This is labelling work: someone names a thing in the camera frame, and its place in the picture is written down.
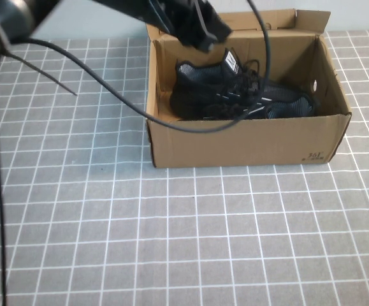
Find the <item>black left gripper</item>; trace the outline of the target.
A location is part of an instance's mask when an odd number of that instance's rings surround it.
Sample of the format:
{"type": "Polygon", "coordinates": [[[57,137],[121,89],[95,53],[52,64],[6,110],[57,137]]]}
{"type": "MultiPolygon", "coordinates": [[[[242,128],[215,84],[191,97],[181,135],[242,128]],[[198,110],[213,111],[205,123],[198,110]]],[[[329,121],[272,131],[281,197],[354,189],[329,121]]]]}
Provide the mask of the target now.
{"type": "Polygon", "coordinates": [[[145,1],[148,24],[170,34],[185,47],[204,53],[225,42],[232,29],[208,1],[145,1]]]}

